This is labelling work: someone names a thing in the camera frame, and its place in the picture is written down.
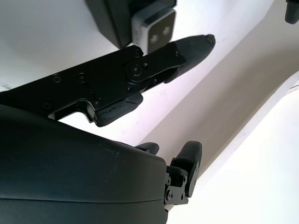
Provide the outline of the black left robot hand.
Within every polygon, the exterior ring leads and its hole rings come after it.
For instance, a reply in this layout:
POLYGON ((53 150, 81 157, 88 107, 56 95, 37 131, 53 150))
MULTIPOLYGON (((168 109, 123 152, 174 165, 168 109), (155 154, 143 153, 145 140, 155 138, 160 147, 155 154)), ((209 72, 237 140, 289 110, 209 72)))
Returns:
POLYGON ((299 0, 286 0, 286 3, 285 21, 296 24, 299 21, 299 0))

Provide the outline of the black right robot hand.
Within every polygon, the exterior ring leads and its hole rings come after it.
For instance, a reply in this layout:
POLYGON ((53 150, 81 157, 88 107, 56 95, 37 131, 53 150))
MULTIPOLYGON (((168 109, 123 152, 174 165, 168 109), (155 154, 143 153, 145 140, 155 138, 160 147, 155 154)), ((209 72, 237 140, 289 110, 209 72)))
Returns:
POLYGON ((202 144, 187 142, 167 165, 159 146, 130 146, 61 123, 76 112, 98 127, 135 110, 142 93, 201 63, 214 35, 135 45, 0 94, 3 224, 164 224, 187 204, 202 144))

